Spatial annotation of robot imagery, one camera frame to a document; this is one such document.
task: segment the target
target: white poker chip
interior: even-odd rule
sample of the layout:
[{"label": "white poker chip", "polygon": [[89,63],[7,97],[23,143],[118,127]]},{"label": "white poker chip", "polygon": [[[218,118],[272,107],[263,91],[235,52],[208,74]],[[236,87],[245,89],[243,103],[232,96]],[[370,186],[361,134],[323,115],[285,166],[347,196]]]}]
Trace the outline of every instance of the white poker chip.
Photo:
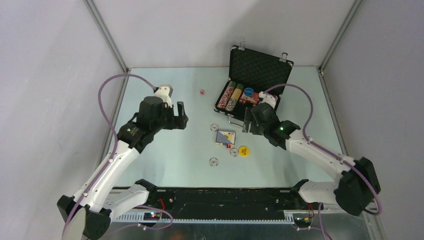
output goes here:
[{"label": "white poker chip", "polygon": [[210,164],[212,167],[216,167],[216,166],[218,165],[218,159],[216,159],[215,157],[212,157],[212,158],[209,160],[209,164]]},{"label": "white poker chip", "polygon": [[218,125],[216,125],[215,123],[214,123],[214,124],[212,124],[212,125],[210,125],[210,130],[211,130],[212,132],[216,132],[216,131],[218,131],[218,129],[219,129],[219,127],[218,127]]},{"label": "white poker chip", "polygon": [[233,147],[229,150],[229,154],[231,154],[231,156],[233,156],[233,157],[237,157],[239,155],[239,150],[237,148]]}]

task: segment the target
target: blue circular object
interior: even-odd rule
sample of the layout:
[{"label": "blue circular object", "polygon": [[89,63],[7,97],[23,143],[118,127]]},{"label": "blue circular object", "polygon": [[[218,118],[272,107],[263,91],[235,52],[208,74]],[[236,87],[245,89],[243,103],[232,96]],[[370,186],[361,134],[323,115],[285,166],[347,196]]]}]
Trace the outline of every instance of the blue circular object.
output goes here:
[{"label": "blue circular object", "polygon": [[253,96],[253,89],[251,89],[250,87],[248,87],[248,88],[246,88],[245,90],[244,90],[244,95],[246,95],[246,96],[248,96],[248,97],[251,97],[251,96]]}]

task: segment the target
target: black case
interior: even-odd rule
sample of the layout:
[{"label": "black case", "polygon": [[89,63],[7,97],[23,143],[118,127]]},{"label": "black case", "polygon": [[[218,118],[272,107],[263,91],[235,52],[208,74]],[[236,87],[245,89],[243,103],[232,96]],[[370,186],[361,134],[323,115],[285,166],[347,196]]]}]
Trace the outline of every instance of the black case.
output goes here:
[{"label": "black case", "polygon": [[[229,57],[228,81],[216,100],[214,107],[215,112],[227,116],[230,115],[237,120],[243,121],[245,118],[245,109],[253,107],[253,103],[246,102],[242,104],[237,100],[237,104],[232,111],[217,107],[230,81],[236,84],[242,84],[244,89],[252,88],[257,93],[265,91],[277,84],[285,84],[289,79],[290,72],[294,65],[294,63],[287,60],[286,57],[287,53],[285,52],[283,52],[281,57],[277,57],[242,46],[232,46]],[[277,87],[269,92],[278,97],[275,110],[277,110],[280,103],[280,95],[283,91],[284,87]]]}]

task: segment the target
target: robotic arm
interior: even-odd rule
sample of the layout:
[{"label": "robotic arm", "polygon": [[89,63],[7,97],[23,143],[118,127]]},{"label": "robotic arm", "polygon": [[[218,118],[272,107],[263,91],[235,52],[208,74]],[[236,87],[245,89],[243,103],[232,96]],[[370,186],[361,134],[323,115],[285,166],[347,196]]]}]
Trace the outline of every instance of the robotic arm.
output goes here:
[{"label": "robotic arm", "polygon": [[262,99],[261,102],[246,110],[245,128],[246,123],[251,121],[251,133],[263,135],[272,145],[315,163],[334,180],[313,182],[303,179],[291,191],[307,203],[338,204],[347,213],[359,216],[374,196],[364,181],[343,162],[358,169],[371,183],[375,192],[379,193],[381,188],[373,163],[365,157],[355,160],[331,150],[324,151],[321,144],[309,136],[305,137],[298,125],[289,120],[279,120],[274,111],[276,99],[272,95],[261,92],[259,97]]},{"label": "robotic arm", "polygon": [[129,189],[113,198],[108,198],[118,178],[151,143],[156,133],[162,129],[185,129],[189,120],[185,114],[183,102],[177,102],[178,116],[174,116],[170,85],[161,85],[153,96],[148,96],[140,103],[139,112],[124,124],[118,132],[116,153],[109,152],[88,181],[72,197],[63,195],[57,206],[64,220],[78,203],[77,210],[85,208],[85,228],[83,234],[91,240],[99,239],[109,228],[110,223],[129,211],[143,205],[149,197],[149,191],[141,184],[134,184]]}]

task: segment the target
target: white wall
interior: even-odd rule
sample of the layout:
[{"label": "white wall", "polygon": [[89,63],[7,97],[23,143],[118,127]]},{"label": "white wall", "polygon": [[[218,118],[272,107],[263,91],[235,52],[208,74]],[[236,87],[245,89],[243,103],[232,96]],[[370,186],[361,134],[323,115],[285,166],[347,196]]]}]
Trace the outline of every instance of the white wall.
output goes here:
[{"label": "white wall", "polygon": [[353,0],[96,0],[129,67],[228,66],[231,45],[318,66]]},{"label": "white wall", "polygon": [[57,240],[56,202],[91,175],[107,131],[98,87],[120,68],[81,0],[1,1],[0,35],[0,238]]},{"label": "white wall", "polygon": [[364,1],[324,77],[349,153],[373,161],[389,239],[422,239],[424,3]]}]

